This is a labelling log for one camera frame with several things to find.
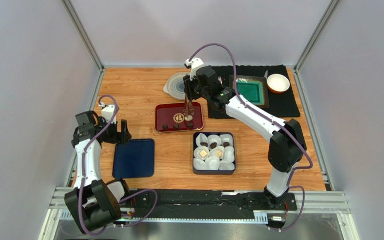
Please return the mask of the stainless steel serving tongs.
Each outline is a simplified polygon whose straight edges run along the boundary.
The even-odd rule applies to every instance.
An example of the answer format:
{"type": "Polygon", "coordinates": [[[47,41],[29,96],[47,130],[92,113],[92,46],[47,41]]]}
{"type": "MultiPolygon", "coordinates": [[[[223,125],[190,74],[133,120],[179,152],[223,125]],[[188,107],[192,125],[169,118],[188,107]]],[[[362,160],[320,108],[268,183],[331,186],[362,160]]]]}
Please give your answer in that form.
{"type": "Polygon", "coordinates": [[[183,108],[184,119],[185,119],[185,116],[194,116],[194,114],[195,114],[195,111],[194,111],[193,102],[189,100],[187,96],[185,96],[185,102],[184,102],[184,108],[183,108]]]}

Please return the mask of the oval white chocolate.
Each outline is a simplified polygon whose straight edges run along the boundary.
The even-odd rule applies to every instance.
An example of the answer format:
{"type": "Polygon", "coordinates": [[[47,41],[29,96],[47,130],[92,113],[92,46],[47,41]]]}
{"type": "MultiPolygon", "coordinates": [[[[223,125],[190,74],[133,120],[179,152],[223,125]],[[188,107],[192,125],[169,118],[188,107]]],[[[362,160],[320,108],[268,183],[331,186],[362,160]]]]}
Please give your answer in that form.
{"type": "Polygon", "coordinates": [[[187,121],[187,122],[191,122],[193,119],[194,118],[192,115],[185,116],[185,121],[187,121]]]}

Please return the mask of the white cube chocolate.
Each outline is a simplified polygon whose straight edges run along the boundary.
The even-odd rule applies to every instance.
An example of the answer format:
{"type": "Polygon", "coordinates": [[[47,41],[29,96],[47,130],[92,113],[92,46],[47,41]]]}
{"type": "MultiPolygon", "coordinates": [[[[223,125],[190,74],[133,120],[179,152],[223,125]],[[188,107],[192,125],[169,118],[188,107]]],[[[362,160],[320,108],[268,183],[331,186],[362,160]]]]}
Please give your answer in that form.
{"type": "Polygon", "coordinates": [[[202,150],[200,153],[199,153],[203,158],[206,157],[208,155],[208,153],[205,151],[205,150],[202,150]]]}

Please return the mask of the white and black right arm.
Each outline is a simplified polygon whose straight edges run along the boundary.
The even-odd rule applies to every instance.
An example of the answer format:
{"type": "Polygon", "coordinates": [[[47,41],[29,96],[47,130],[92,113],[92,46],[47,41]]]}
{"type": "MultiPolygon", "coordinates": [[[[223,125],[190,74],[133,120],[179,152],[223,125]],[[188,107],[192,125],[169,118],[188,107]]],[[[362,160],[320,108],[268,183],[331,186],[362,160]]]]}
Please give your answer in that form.
{"type": "Polygon", "coordinates": [[[269,143],[268,160],[272,172],[264,193],[271,200],[282,200],[290,190],[293,172],[307,154],[300,123],[294,119],[277,118],[247,101],[234,89],[222,86],[210,66],[189,63],[186,68],[190,73],[183,81],[189,101],[205,99],[212,109],[246,124],[269,143]]]}

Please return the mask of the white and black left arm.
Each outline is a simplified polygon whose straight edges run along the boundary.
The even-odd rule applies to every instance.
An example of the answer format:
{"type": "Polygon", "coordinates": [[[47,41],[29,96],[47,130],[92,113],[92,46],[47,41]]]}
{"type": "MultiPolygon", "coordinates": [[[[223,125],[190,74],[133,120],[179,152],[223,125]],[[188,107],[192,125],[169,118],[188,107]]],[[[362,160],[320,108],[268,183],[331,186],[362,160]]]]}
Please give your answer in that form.
{"type": "Polygon", "coordinates": [[[101,116],[87,111],[76,115],[76,120],[78,127],[72,146],[78,158],[77,179],[73,190],[65,194],[64,202],[80,232],[95,237],[97,230],[121,219],[120,202],[130,193],[123,179],[109,183],[102,180],[102,143],[125,145],[132,136],[126,120],[122,120],[122,130],[118,132],[116,111],[112,106],[103,109],[101,116]]]}

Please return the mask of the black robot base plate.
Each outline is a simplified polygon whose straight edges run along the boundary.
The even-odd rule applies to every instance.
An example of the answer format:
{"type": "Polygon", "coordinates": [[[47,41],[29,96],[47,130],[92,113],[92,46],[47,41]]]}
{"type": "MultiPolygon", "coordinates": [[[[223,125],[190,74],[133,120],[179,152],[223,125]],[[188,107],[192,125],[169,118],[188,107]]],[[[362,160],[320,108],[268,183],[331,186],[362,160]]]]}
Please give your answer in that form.
{"type": "Polygon", "coordinates": [[[253,220],[256,211],[284,215],[299,210],[292,193],[271,205],[262,192],[167,189],[139,194],[120,207],[135,219],[147,220],[253,220]]]}

